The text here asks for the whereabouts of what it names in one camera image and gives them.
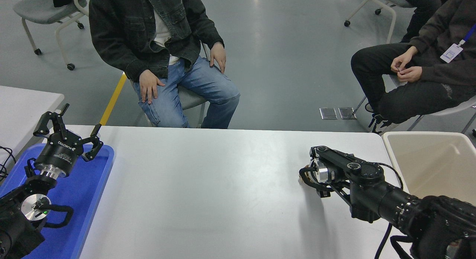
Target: jacket pocket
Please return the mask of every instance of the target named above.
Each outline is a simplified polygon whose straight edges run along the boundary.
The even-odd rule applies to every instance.
[[[141,50],[147,43],[146,26],[141,18],[126,17],[124,30],[127,41],[136,49]]]
[[[187,14],[185,13],[185,8],[183,4],[180,4],[177,8],[172,10],[169,13],[170,22],[174,25],[177,36],[180,39],[188,37],[192,30],[190,29],[189,22],[187,21]]]

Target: id badge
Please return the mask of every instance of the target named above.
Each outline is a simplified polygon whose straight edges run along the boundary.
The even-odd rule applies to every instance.
[[[461,51],[463,50],[463,48],[461,47],[458,47],[458,45],[456,44],[453,44],[451,45],[451,47],[449,47],[443,54],[442,56],[440,56],[440,58],[449,63],[451,62],[454,57],[456,57]]]

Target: white t-shirt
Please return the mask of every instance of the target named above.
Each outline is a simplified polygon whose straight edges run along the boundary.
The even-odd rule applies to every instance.
[[[155,39],[154,42],[156,42],[159,46],[165,47],[165,42],[170,39],[170,31],[168,30],[168,27],[165,25],[164,21],[156,11],[154,10],[154,16],[155,16]],[[180,58],[179,57],[174,57],[172,54],[170,55],[170,59],[168,60],[168,65],[175,64]]]

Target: black shoe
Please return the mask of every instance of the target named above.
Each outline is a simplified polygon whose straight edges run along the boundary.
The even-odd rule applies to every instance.
[[[386,120],[380,114],[372,114],[372,121],[369,124],[369,128],[372,128],[371,133],[382,135],[388,131],[391,131],[398,124],[392,123],[389,120]]]

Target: blue lanyard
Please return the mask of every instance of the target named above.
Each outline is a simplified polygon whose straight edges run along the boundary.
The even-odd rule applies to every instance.
[[[466,37],[464,37],[465,42],[468,41],[469,37],[473,35],[475,30],[476,30],[476,23],[473,25],[473,27],[471,27],[471,30],[468,32],[468,34],[466,34]]]

